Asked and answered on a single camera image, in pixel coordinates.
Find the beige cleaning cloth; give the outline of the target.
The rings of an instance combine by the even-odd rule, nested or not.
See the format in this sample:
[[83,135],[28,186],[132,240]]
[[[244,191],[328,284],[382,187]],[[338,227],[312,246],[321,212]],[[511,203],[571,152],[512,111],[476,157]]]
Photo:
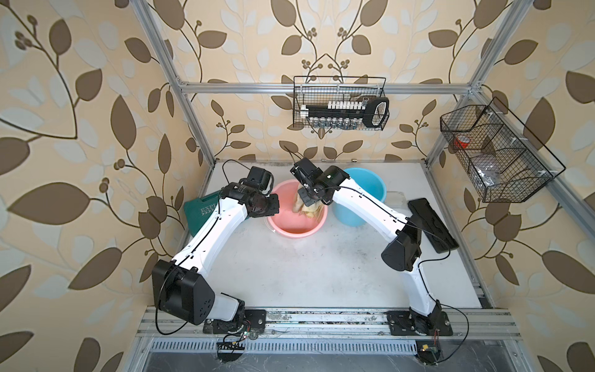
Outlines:
[[315,201],[310,206],[307,206],[299,194],[295,195],[294,204],[292,206],[292,212],[303,215],[310,219],[318,219],[322,214],[324,205],[321,201]]

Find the pink plastic bucket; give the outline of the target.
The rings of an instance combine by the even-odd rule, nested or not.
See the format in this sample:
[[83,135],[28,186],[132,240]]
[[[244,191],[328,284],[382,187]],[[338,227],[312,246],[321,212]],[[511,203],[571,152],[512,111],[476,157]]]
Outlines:
[[292,212],[295,195],[301,186],[296,180],[283,181],[277,185],[273,193],[278,194],[280,211],[277,215],[267,217],[268,226],[275,233],[291,239],[310,237],[319,232],[328,216],[328,207],[325,205],[318,219],[310,219]]

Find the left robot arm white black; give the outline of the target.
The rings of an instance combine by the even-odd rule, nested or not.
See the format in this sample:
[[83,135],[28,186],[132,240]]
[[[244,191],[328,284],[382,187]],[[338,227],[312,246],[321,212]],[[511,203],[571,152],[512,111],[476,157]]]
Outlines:
[[225,333],[246,330],[245,302],[216,294],[207,277],[216,258],[234,231],[248,218],[279,213],[278,195],[231,183],[224,187],[206,223],[171,260],[158,260],[152,270],[156,312],[165,312],[184,322],[201,325],[218,322]]

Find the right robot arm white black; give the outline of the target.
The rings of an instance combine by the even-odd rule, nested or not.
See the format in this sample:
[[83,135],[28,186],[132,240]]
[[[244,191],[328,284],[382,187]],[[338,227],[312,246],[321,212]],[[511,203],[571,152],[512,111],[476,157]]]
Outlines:
[[388,318],[399,327],[398,335],[414,333],[420,336],[452,336],[451,323],[443,311],[446,307],[435,299],[425,283],[421,265],[421,234],[432,235],[422,227],[421,220],[396,212],[373,197],[340,167],[326,170],[303,158],[295,163],[291,174],[299,181],[299,198],[306,206],[315,202],[340,205],[358,215],[387,240],[381,253],[382,261],[401,275],[408,295],[407,312],[396,311]]

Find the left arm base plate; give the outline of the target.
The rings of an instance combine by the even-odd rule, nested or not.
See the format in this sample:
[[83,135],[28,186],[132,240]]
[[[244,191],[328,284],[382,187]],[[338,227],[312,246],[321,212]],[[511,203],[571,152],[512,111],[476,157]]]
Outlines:
[[263,309],[240,308],[230,321],[207,319],[203,326],[204,334],[227,335],[248,333],[258,336],[264,333],[267,312]]

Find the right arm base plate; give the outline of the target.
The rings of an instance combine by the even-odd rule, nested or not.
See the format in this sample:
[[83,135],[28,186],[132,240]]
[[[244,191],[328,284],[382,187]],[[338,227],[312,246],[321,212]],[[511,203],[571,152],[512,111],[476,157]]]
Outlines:
[[389,311],[387,322],[392,336],[452,336],[453,331],[445,312],[422,316],[412,310]]

